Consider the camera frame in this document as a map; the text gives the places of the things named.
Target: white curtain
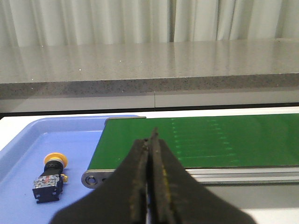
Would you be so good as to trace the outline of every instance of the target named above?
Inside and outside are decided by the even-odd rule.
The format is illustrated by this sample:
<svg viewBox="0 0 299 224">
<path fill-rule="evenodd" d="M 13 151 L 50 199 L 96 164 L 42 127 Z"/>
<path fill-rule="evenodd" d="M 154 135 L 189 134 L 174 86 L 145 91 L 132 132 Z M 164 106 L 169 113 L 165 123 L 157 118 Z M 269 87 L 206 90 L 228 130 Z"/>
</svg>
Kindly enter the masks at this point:
<svg viewBox="0 0 299 224">
<path fill-rule="evenodd" d="M 0 47 L 299 37 L 299 0 L 0 0 Z"/>
</svg>

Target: speckled stone countertop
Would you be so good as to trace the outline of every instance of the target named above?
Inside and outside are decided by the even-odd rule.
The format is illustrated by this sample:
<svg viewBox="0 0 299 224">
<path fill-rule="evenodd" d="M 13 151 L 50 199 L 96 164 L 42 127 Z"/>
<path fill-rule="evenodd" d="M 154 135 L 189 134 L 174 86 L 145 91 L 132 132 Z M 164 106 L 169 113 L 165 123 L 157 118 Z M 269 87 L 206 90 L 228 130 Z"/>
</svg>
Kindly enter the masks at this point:
<svg viewBox="0 0 299 224">
<path fill-rule="evenodd" d="M 0 99 L 299 86 L 299 39 L 0 49 Z"/>
</svg>

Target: gray table surface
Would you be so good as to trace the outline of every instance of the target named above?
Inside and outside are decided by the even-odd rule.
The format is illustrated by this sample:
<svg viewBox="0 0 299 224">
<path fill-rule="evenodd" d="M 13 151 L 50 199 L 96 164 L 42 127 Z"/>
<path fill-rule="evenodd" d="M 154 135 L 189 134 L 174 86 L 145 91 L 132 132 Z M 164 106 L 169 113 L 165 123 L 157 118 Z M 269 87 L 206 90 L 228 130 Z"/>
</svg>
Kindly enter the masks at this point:
<svg viewBox="0 0 299 224">
<path fill-rule="evenodd" d="M 233 100 L 167 104 L 159 103 L 159 98 L 171 96 L 168 101 L 178 102 L 177 96 L 186 101 L 184 96 L 219 98 L 249 92 L 279 95 L 279 100 L 265 98 L 260 103 L 298 102 L 298 74 L 299 38 L 1 48 L 0 112 L 49 110 L 46 105 L 30 109 L 24 103 L 41 104 L 36 101 L 40 99 L 51 99 L 53 110 L 58 110 L 64 103 L 53 99 L 62 98 L 84 98 L 86 105 L 77 109 L 92 109 L 86 100 L 95 98 L 131 97 L 127 106 L 112 100 L 99 109 L 235 104 Z M 149 104 L 138 103 L 136 97 Z"/>
</svg>

